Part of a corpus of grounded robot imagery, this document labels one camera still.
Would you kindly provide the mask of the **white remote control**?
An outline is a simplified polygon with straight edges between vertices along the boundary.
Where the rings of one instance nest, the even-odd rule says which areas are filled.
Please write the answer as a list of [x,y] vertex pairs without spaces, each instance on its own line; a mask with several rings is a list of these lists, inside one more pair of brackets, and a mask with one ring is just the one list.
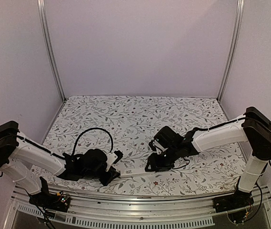
[[120,178],[138,177],[154,174],[154,172],[146,172],[144,168],[129,168],[120,171]]

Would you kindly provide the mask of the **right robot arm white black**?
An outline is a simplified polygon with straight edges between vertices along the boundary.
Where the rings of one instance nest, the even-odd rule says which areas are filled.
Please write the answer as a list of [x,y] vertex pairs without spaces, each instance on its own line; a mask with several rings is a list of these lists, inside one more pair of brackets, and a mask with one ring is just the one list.
[[229,198],[229,204],[239,208],[247,201],[248,194],[271,160],[271,121],[253,106],[235,119],[213,127],[195,127],[184,136],[168,126],[163,127],[149,142],[153,152],[147,159],[145,171],[168,171],[180,158],[240,142],[248,142],[252,153],[235,193]]

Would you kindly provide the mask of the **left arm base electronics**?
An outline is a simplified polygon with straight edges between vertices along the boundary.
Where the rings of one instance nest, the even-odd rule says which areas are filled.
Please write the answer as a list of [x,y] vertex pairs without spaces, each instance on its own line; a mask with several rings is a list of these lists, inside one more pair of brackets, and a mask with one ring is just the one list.
[[60,212],[68,212],[70,207],[70,195],[60,191],[57,194],[51,194],[47,181],[40,177],[41,189],[38,194],[29,195],[29,203],[44,209],[51,209]]

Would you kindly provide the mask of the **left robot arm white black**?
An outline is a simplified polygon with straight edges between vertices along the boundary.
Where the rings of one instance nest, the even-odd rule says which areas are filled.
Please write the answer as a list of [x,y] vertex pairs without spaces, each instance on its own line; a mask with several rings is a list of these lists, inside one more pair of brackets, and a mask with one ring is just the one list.
[[63,180],[78,181],[92,177],[107,186],[120,176],[113,165],[122,156],[119,150],[105,153],[100,149],[89,149],[84,154],[72,152],[59,155],[24,135],[17,122],[9,121],[0,125],[0,171],[29,194],[35,195],[43,207],[53,204],[53,195],[42,189],[47,183],[36,177],[23,162],[41,167]]

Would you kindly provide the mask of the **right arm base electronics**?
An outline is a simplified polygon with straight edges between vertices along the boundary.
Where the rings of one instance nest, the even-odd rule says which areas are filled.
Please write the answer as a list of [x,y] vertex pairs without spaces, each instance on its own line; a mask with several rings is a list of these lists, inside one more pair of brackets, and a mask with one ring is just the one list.
[[228,219],[234,224],[246,221],[254,203],[251,192],[246,193],[235,189],[233,194],[216,197],[213,200],[216,213],[227,212]]

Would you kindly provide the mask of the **floral patterned table mat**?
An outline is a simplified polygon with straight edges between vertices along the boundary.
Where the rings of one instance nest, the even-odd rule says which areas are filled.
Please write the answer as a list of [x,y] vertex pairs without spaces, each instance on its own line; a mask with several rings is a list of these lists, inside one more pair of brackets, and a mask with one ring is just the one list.
[[[180,135],[227,120],[215,99],[182,97],[73,96],[49,131],[44,146],[57,154],[84,153],[98,148],[120,150],[119,171],[144,168],[149,142],[164,126]],[[136,196],[181,196],[231,192],[245,168],[237,144],[210,149],[179,159],[174,169],[155,174],[117,178],[109,185],[89,178],[66,181],[33,166],[32,173],[49,184],[72,189]]]

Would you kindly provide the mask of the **front aluminium rail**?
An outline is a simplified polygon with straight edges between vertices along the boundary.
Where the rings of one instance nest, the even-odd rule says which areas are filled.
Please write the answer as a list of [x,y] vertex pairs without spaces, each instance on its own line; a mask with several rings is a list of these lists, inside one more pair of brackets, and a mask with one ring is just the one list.
[[5,229],[271,229],[271,194],[267,186],[252,192],[249,221],[234,223],[241,208],[216,212],[215,194],[140,197],[76,190],[51,185],[51,192],[71,196],[67,212],[45,223],[42,213],[15,187],[4,218]]

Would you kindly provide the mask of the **right aluminium frame post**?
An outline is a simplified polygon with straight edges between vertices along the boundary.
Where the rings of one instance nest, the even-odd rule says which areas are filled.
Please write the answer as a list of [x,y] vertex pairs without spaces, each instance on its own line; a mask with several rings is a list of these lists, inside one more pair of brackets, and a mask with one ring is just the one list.
[[221,101],[224,97],[226,85],[228,83],[231,67],[233,64],[234,55],[235,55],[237,44],[238,44],[240,29],[241,29],[241,25],[242,25],[244,2],[245,2],[244,0],[237,1],[236,15],[235,15],[234,26],[233,26],[233,31],[232,31],[231,44],[230,44],[229,53],[228,53],[227,61],[225,64],[220,88],[219,88],[218,95],[217,95],[217,101],[219,103],[221,103]]

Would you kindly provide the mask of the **aluminium frame post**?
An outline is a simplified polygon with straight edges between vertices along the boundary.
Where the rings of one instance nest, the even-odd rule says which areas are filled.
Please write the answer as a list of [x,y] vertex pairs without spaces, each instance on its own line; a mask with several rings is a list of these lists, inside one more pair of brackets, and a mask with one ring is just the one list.
[[59,70],[57,67],[52,43],[51,43],[51,37],[50,37],[50,31],[48,27],[48,21],[47,21],[47,14],[46,14],[46,8],[45,8],[45,1],[44,0],[37,0],[38,5],[38,12],[40,17],[40,23],[42,28],[42,34],[46,46],[47,56],[49,59],[50,68],[52,71],[52,75],[54,78],[55,86],[57,88],[59,97],[62,102],[66,101],[66,96],[63,90],[63,85],[60,79]]
[[224,97],[226,85],[228,83],[231,67],[233,64],[234,55],[235,55],[237,44],[238,44],[240,29],[241,29],[241,25],[242,25],[244,2],[245,2],[244,0],[237,1],[236,15],[235,15],[234,26],[233,26],[233,31],[232,31],[231,44],[230,44],[229,53],[228,53],[227,61],[225,64],[220,88],[219,88],[218,95],[217,95],[217,101],[219,103],[221,103],[221,101]]

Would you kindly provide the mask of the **left aluminium frame post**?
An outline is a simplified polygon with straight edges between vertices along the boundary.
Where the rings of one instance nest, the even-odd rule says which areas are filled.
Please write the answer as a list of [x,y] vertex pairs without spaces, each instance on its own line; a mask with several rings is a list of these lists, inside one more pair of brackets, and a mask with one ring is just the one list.
[[38,12],[40,17],[40,23],[42,28],[42,34],[46,46],[47,56],[49,59],[50,68],[52,71],[52,75],[54,78],[55,86],[57,88],[59,97],[62,102],[66,101],[66,96],[63,90],[63,85],[60,79],[59,70],[57,67],[52,43],[51,43],[51,37],[50,37],[50,31],[48,27],[48,21],[47,21],[47,14],[46,14],[46,8],[45,8],[45,1],[44,0],[37,0],[38,5]]

